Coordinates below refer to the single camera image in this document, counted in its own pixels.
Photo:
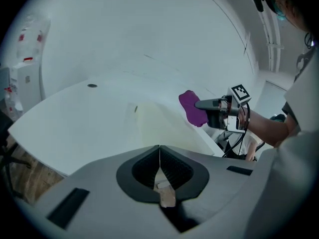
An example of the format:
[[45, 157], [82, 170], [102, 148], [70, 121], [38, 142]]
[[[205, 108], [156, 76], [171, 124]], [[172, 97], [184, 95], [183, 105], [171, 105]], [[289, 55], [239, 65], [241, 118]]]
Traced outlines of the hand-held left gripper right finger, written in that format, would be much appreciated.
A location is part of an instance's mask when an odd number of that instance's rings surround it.
[[161, 208], [161, 239], [172, 239], [212, 218], [239, 192], [256, 166], [256, 162], [164, 145], [159, 156], [175, 201], [173, 207]]

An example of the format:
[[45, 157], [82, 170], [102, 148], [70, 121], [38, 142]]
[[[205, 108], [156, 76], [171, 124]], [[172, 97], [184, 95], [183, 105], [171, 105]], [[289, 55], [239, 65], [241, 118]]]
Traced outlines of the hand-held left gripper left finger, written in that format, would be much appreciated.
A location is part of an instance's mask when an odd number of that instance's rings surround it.
[[136, 163], [159, 168], [159, 147], [151, 146], [90, 162], [23, 212], [46, 239], [174, 239], [179, 231], [160, 209], [160, 196]]

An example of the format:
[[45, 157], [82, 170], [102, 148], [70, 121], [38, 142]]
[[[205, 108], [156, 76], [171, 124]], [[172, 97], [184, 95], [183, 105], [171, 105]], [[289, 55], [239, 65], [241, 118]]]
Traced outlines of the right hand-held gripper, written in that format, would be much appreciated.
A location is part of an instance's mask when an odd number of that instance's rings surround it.
[[250, 100], [251, 96], [246, 88], [239, 84], [229, 87], [227, 94], [221, 99], [197, 101], [195, 107], [206, 112], [209, 127], [244, 134], [245, 129], [240, 128], [239, 114]]

